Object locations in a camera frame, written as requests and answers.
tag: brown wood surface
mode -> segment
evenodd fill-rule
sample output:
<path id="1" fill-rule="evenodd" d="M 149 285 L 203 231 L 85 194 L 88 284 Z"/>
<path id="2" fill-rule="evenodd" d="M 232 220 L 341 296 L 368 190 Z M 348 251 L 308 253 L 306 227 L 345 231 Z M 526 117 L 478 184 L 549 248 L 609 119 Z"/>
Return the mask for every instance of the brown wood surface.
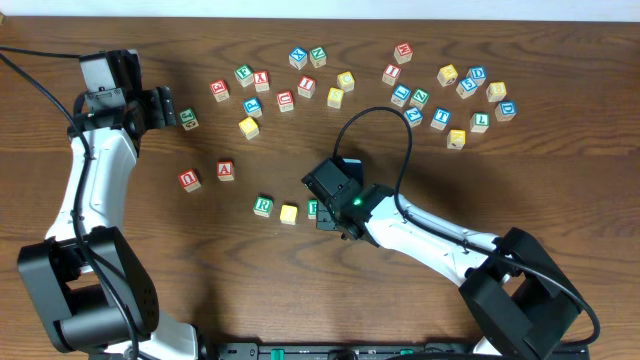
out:
<path id="1" fill-rule="evenodd" d="M 602 321 L 593 359 L 635 359 L 640 350 L 640 26 L 534 22 L 279 21 L 224 19 L 9 18 L 3 45 L 92 53 L 136 48 L 147 88 L 169 85 L 176 110 L 193 107 L 200 127 L 153 131 L 129 180 L 124 234 L 154 280 L 161 307 L 216 340 L 412 342 L 481 336 L 457 289 L 393 251 L 343 242 L 306 219 L 303 175 L 329 156 L 341 126 L 370 106 L 392 106 L 381 81 L 393 47 L 415 54 L 401 82 L 431 93 L 402 193 L 453 222 L 504 234 L 534 234 Z M 328 64 L 295 70 L 294 46 L 322 45 Z M 74 60 L 8 54 L 71 106 L 85 90 Z M 247 141 L 238 122 L 243 89 L 233 70 L 266 69 L 259 93 L 260 135 Z M 429 127 L 437 106 L 468 130 L 471 114 L 493 113 L 481 86 L 461 100 L 441 88 L 438 69 L 461 74 L 484 65 L 504 81 L 519 115 L 469 134 L 462 151 Z M 327 108 L 336 75 L 350 70 L 355 91 Z M 16 269 L 22 246 L 42 241 L 61 204 L 71 156 L 66 122 L 31 85 L 0 67 L 0 358 L 58 358 Z M 312 99 L 296 95 L 281 114 L 278 91 L 305 74 Z M 231 99 L 217 103 L 208 84 L 225 79 Z M 371 115 L 354 125 L 342 153 L 363 159 L 369 182 L 393 184 L 406 146 L 396 118 Z M 233 159 L 236 180 L 219 182 L 215 164 Z M 186 193 L 178 174 L 195 168 L 203 187 Z M 257 195 L 275 198 L 257 217 Z M 298 225 L 279 223 L 283 203 L 300 205 Z M 589 335 L 583 315 L 567 339 Z M 68 358 L 82 358 L 81 354 Z"/>

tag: alphabet cube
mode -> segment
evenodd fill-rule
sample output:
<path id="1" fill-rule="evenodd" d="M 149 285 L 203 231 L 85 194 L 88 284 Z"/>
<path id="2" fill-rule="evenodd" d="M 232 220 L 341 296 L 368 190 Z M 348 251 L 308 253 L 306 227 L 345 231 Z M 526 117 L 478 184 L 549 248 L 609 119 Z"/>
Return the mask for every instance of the alphabet cube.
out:
<path id="1" fill-rule="evenodd" d="M 233 163 L 231 161 L 218 162 L 218 179 L 220 181 L 232 181 L 233 177 Z"/>
<path id="2" fill-rule="evenodd" d="M 327 106 L 340 109 L 342 106 L 342 97 L 344 96 L 344 90 L 331 88 L 329 89 L 329 96 L 327 96 Z"/>
<path id="3" fill-rule="evenodd" d="M 464 130 L 451 130 L 447 136 L 447 149 L 461 150 L 465 143 Z"/>
<path id="4" fill-rule="evenodd" d="M 393 56 L 396 58 L 398 64 L 404 64 L 411 60 L 411 57 L 413 56 L 413 49 L 409 46 L 409 43 L 400 44 L 396 46 Z"/>
<path id="5" fill-rule="evenodd" d="M 253 82 L 256 84 L 256 91 L 269 91 L 269 74 L 266 71 L 253 74 Z"/>
<path id="6" fill-rule="evenodd" d="M 242 65 L 236 69 L 236 79 L 242 85 L 242 87 L 247 87 L 251 83 L 253 83 L 253 70 L 248 65 Z"/>
<path id="7" fill-rule="evenodd" d="M 404 117 L 407 119 L 411 127 L 420 125 L 423 118 L 422 112 L 416 107 L 407 109 L 407 111 L 404 112 Z"/>
<path id="8" fill-rule="evenodd" d="M 285 91 L 276 95 L 278 98 L 278 106 L 280 106 L 280 112 L 286 112 L 293 110 L 293 94 L 291 91 Z"/>
<path id="9" fill-rule="evenodd" d="M 449 118 L 451 117 L 451 113 L 445 109 L 437 108 L 436 113 L 433 115 L 433 120 L 431 120 L 431 127 L 434 127 L 438 130 L 444 130 L 449 123 Z"/>
<path id="10" fill-rule="evenodd" d="M 387 65 L 387 68 L 384 69 L 384 73 L 382 73 L 382 81 L 391 86 L 395 85 L 396 81 L 400 77 L 401 71 L 402 70 L 397 66 L 393 66 L 391 64 Z"/>
<path id="11" fill-rule="evenodd" d="M 244 102 L 244 111 L 247 113 L 247 116 L 251 117 L 260 117 L 262 116 L 262 107 L 260 106 L 260 101 L 258 98 L 251 98 Z"/>
<path id="12" fill-rule="evenodd" d="M 296 217 L 298 217 L 298 208 L 291 205 L 282 205 L 280 211 L 280 222 L 288 225 L 296 224 Z"/>
<path id="13" fill-rule="evenodd" d="M 273 200 L 258 196 L 253 205 L 253 213 L 259 216 L 269 217 L 273 210 Z"/>
<path id="14" fill-rule="evenodd" d="M 458 72 L 456 71 L 456 68 L 453 67 L 453 65 L 447 65 L 441 68 L 440 72 L 438 72 L 438 81 L 443 87 L 453 84 L 454 82 L 456 82 L 457 78 Z"/>
<path id="15" fill-rule="evenodd" d="M 311 50 L 311 64 L 313 67 L 319 68 L 327 64 L 327 53 L 324 52 L 322 47 L 317 47 Z"/>
<path id="16" fill-rule="evenodd" d="M 251 117 L 242 120 L 238 125 L 240 125 L 240 130 L 242 130 L 244 136 L 247 137 L 247 140 L 251 140 L 260 133 L 258 124 L 256 124 L 255 120 Z"/>
<path id="17" fill-rule="evenodd" d="M 300 70 L 307 64 L 307 58 L 307 52 L 298 46 L 289 54 L 289 64 Z"/>
<path id="18" fill-rule="evenodd" d="M 316 91 L 316 81 L 312 78 L 303 76 L 298 84 L 298 95 L 311 99 L 313 93 Z"/>
<path id="19" fill-rule="evenodd" d="M 507 96 L 507 87 L 503 82 L 490 83 L 487 87 L 487 100 L 489 102 L 501 101 Z"/>
<path id="20" fill-rule="evenodd" d="M 212 82 L 209 86 L 211 87 L 211 92 L 217 102 L 227 100 L 229 98 L 229 89 L 227 88 L 227 84 L 224 83 L 224 80 Z"/>
<path id="21" fill-rule="evenodd" d="M 193 113 L 191 108 L 180 113 L 180 123 L 185 130 L 191 130 L 197 128 L 200 124 L 198 124 L 198 120 L 196 119 L 196 114 Z"/>
<path id="22" fill-rule="evenodd" d="M 484 133 L 489 128 L 489 114 L 475 113 L 471 117 L 471 132 Z"/>
<path id="23" fill-rule="evenodd" d="M 429 93 L 422 89 L 416 89 L 416 91 L 413 92 L 411 101 L 409 101 L 409 106 L 415 106 L 422 110 L 422 108 L 427 104 L 427 100 L 429 100 Z"/>
<path id="24" fill-rule="evenodd" d="M 356 87 L 356 79 L 353 78 L 351 71 L 338 75 L 338 87 L 344 92 L 349 92 Z"/>
<path id="25" fill-rule="evenodd" d="M 487 73 L 484 70 L 484 66 L 474 66 L 469 69 L 467 77 L 473 80 L 476 85 L 480 86 L 484 84 L 485 80 L 487 80 Z"/>
<path id="26" fill-rule="evenodd" d="M 458 95 L 460 95 L 461 98 L 466 99 L 469 96 L 473 95 L 477 89 L 478 89 L 478 85 L 476 85 L 476 83 L 473 82 L 473 80 L 469 78 L 465 78 L 460 80 L 460 83 L 458 84 L 458 88 L 456 89 L 456 92 L 458 93 Z"/>
<path id="27" fill-rule="evenodd" d="M 315 219 L 318 212 L 318 200 L 309 200 L 307 203 L 309 219 Z"/>
<path id="28" fill-rule="evenodd" d="M 496 118 L 498 121 L 509 121 L 518 113 L 516 104 L 513 101 L 503 101 L 496 107 Z"/>
<path id="29" fill-rule="evenodd" d="M 198 181 L 198 177 L 193 170 L 180 174 L 179 179 L 180 184 L 182 184 L 182 188 L 187 190 L 187 192 L 192 192 L 201 186 L 200 181 Z"/>
<path id="30" fill-rule="evenodd" d="M 398 85 L 396 89 L 393 91 L 393 95 L 391 95 L 391 102 L 400 107 L 403 107 L 404 104 L 407 102 L 409 95 L 411 95 L 411 90 L 409 90 L 408 87 L 402 84 Z"/>

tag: white wall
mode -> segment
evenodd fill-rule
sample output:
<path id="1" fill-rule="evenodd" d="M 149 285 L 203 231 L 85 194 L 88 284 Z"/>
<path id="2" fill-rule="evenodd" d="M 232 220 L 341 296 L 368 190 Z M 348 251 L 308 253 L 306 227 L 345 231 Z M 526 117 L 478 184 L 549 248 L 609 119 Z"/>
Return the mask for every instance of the white wall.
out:
<path id="1" fill-rule="evenodd" d="M 7 16 L 640 22 L 640 0 L 2 0 Z"/>

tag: toy block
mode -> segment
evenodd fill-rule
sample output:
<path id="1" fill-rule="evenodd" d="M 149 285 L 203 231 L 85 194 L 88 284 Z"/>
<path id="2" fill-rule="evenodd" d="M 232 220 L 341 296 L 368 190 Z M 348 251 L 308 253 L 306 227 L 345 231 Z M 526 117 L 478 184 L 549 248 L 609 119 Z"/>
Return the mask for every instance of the toy block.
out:
<path id="1" fill-rule="evenodd" d="M 456 92 L 463 99 L 466 99 L 469 96 L 473 95 L 476 92 L 476 90 L 478 90 L 478 85 L 476 85 L 476 83 L 469 78 L 460 80 L 460 83 L 458 84 L 458 88 L 456 88 Z"/>
<path id="2" fill-rule="evenodd" d="M 489 128 L 489 114 L 475 113 L 471 117 L 471 132 L 484 133 Z"/>
<path id="3" fill-rule="evenodd" d="M 457 78 L 458 72 L 456 71 L 456 68 L 453 67 L 453 65 L 447 65 L 441 68 L 440 72 L 438 72 L 438 81 L 443 87 L 453 84 L 454 82 L 456 82 Z"/>
<path id="4" fill-rule="evenodd" d="M 256 91 L 269 91 L 269 74 L 266 71 L 253 74 L 253 82 L 256 84 Z"/>
<path id="5" fill-rule="evenodd" d="M 496 107 L 496 119 L 498 121 L 509 121 L 518 113 L 516 104 L 513 101 L 503 101 Z"/>
<path id="6" fill-rule="evenodd" d="M 280 222 L 288 225 L 296 224 L 296 217 L 298 217 L 298 208 L 291 205 L 282 205 L 280 211 Z"/>
<path id="7" fill-rule="evenodd" d="M 289 54 L 289 64 L 298 70 L 307 65 L 307 60 L 307 52 L 299 46 L 293 49 L 291 54 Z"/>
<path id="8" fill-rule="evenodd" d="M 344 92 L 349 92 L 356 87 L 356 79 L 353 78 L 351 71 L 338 75 L 338 87 Z"/>
<path id="9" fill-rule="evenodd" d="M 259 216 L 269 217 L 273 210 L 273 200 L 258 196 L 253 205 L 253 213 Z"/>
<path id="10" fill-rule="evenodd" d="M 236 79 L 242 85 L 247 87 L 253 83 L 253 70 L 248 65 L 242 65 L 236 69 Z"/>
<path id="11" fill-rule="evenodd" d="M 309 219 L 315 219 L 318 212 L 318 200 L 309 200 L 307 203 L 307 210 L 309 213 Z"/>
<path id="12" fill-rule="evenodd" d="M 278 105 L 280 106 L 280 112 L 287 112 L 293 110 L 293 94 L 291 91 L 285 91 L 278 93 Z"/>
<path id="13" fill-rule="evenodd" d="M 233 163 L 231 161 L 218 162 L 218 179 L 220 181 L 232 181 L 234 179 Z"/>
<path id="14" fill-rule="evenodd" d="M 327 64 L 327 53 L 324 52 L 322 47 L 317 47 L 311 50 L 311 64 L 315 68 L 324 66 Z"/>
<path id="15" fill-rule="evenodd" d="M 243 103 L 244 111 L 247 113 L 247 116 L 251 117 L 260 117 L 262 116 L 262 107 L 260 106 L 260 101 L 258 98 L 251 98 Z"/>
<path id="16" fill-rule="evenodd" d="M 391 102 L 403 107 L 407 102 L 407 99 L 411 95 L 411 90 L 404 85 L 398 85 L 395 90 L 393 90 L 393 95 L 391 95 Z"/>
<path id="17" fill-rule="evenodd" d="M 227 100 L 229 98 L 229 89 L 227 88 L 227 84 L 224 83 L 224 80 L 212 82 L 209 86 L 211 87 L 211 92 L 217 102 Z"/>
<path id="18" fill-rule="evenodd" d="M 415 106 L 422 110 L 422 108 L 427 104 L 427 100 L 429 100 L 429 93 L 422 89 L 416 89 L 416 91 L 413 92 L 411 101 L 409 101 L 409 106 Z"/>
<path id="19" fill-rule="evenodd" d="M 191 108 L 180 113 L 180 123 L 185 130 L 191 130 L 197 128 L 200 124 L 198 124 L 198 120 L 196 119 L 196 114 L 193 113 Z"/>
<path id="20" fill-rule="evenodd" d="M 312 78 L 303 76 L 298 84 L 298 95 L 311 99 L 316 91 L 316 81 Z"/>
<path id="21" fill-rule="evenodd" d="M 255 120 L 249 116 L 248 118 L 240 121 L 240 130 L 244 136 L 247 137 L 247 140 L 251 140 L 256 135 L 260 133 L 260 129 L 258 128 L 258 124 L 256 124 Z"/>
<path id="22" fill-rule="evenodd" d="M 507 96 L 507 87 L 503 82 L 491 83 L 487 87 L 487 100 L 489 102 L 501 101 Z"/>
<path id="23" fill-rule="evenodd" d="M 187 192 L 192 192 L 193 190 L 201 187 L 200 181 L 198 181 L 198 176 L 196 176 L 196 173 L 193 170 L 180 174 L 179 179 L 180 184 L 182 184 L 182 188 L 187 190 Z"/>
<path id="24" fill-rule="evenodd" d="M 342 97 L 344 97 L 344 90 L 336 88 L 329 89 L 329 96 L 327 96 L 327 106 L 340 109 L 340 106 L 342 106 Z"/>
<path id="25" fill-rule="evenodd" d="M 465 143 L 464 130 L 451 130 L 447 136 L 447 149 L 461 150 Z"/>
<path id="26" fill-rule="evenodd" d="M 487 80 L 487 72 L 484 70 L 484 66 L 474 66 L 467 72 L 467 77 L 480 86 Z"/>
<path id="27" fill-rule="evenodd" d="M 384 69 L 384 72 L 382 73 L 382 81 L 391 86 L 395 85 L 396 81 L 400 77 L 401 71 L 402 70 L 397 66 L 393 66 L 391 64 L 387 65 L 387 68 Z"/>
<path id="28" fill-rule="evenodd" d="M 407 111 L 404 112 L 404 117 L 411 127 L 420 125 L 423 119 L 422 112 L 417 107 L 407 109 Z"/>
<path id="29" fill-rule="evenodd" d="M 413 49 L 409 46 L 409 43 L 400 44 L 396 46 L 393 56 L 396 58 L 398 64 L 404 64 L 411 60 Z"/>
<path id="30" fill-rule="evenodd" d="M 431 120 L 431 127 L 438 130 L 444 130 L 449 123 L 449 118 L 451 118 L 450 112 L 445 109 L 437 108 L 436 113 L 433 115 L 433 120 Z"/>

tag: green block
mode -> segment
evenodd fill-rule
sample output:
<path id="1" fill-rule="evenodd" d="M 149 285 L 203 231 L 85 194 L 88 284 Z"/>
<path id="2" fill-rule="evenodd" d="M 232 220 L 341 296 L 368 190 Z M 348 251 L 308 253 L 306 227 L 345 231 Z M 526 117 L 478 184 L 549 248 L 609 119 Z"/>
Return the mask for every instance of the green block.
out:
<path id="1" fill-rule="evenodd" d="M 309 219 L 315 219 L 318 210 L 318 200 L 309 200 L 307 209 L 309 210 Z"/>
<path id="2" fill-rule="evenodd" d="M 411 98 L 421 104 L 426 104 L 427 100 L 429 100 L 429 93 L 422 89 L 416 89 Z"/>
<path id="3" fill-rule="evenodd" d="M 253 205 L 253 212 L 256 215 L 269 217 L 273 210 L 273 200 L 258 196 L 255 205 Z"/>
<path id="4" fill-rule="evenodd" d="M 271 360 L 284 360 L 284 350 L 280 350 L 280 349 L 271 350 Z"/>
<path id="5" fill-rule="evenodd" d="M 253 71 L 251 71 L 251 68 L 249 68 L 248 65 L 242 65 L 239 68 L 236 69 L 236 77 L 239 80 L 243 80 L 246 79 L 247 77 L 253 75 Z"/>
<path id="6" fill-rule="evenodd" d="M 489 126 L 489 114 L 485 114 L 485 113 L 473 114 L 473 123 L 480 126 Z"/>
<path id="7" fill-rule="evenodd" d="M 313 56 L 314 59 L 318 60 L 322 59 L 323 57 L 327 57 L 327 54 L 324 52 L 324 49 L 322 47 L 317 47 L 311 50 L 311 56 Z"/>
<path id="8" fill-rule="evenodd" d="M 186 124 L 189 121 L 193 121 L 196 119 L 196 114 L 193 112 L 193 109 L 188 108 L 187 110 L 180 113 L 180 122 L 182 124 Z"/>

